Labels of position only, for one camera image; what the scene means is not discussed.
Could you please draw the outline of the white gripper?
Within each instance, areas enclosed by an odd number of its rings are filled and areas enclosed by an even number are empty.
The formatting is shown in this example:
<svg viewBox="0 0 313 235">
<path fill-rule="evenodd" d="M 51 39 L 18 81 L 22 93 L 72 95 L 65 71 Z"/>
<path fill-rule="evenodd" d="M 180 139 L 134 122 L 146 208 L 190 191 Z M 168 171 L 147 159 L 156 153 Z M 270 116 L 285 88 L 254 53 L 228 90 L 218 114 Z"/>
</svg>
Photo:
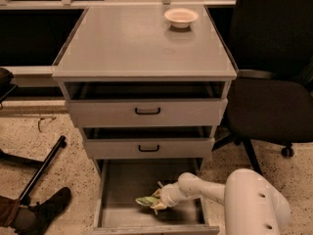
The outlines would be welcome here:
<svg viewBox="0 0 313 235">
<path fill-rule="evenodd" d="M 160 198 L 160 201 L 151 205 L 151 209 L 160 211 L 167 207 L 175 207 L 182 201 L 182 195 L 178 183 L 167 184 L 161 189 L 154 191 L 153 197 Z"/>
</svg>

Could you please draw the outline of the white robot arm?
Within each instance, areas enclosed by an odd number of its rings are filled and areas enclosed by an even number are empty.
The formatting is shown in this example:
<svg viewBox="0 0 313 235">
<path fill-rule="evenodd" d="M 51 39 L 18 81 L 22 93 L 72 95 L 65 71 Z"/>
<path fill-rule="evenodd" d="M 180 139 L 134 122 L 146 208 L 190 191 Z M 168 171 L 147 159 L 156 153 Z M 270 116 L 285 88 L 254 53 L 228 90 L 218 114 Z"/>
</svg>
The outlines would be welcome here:
<svg viewBox="0 0 313 235">
<path fill-rule="evenodd" d="M 281 235 L 291 220 L 288 200 L 263 176 L 246 168 L 234 170 L 225 184 L 184 172 L 175 183 L 157 189 L 154 197 L 153 210 L 201 197 L 219 203 L 224 207 L 227 235 Z"/>
</svg>

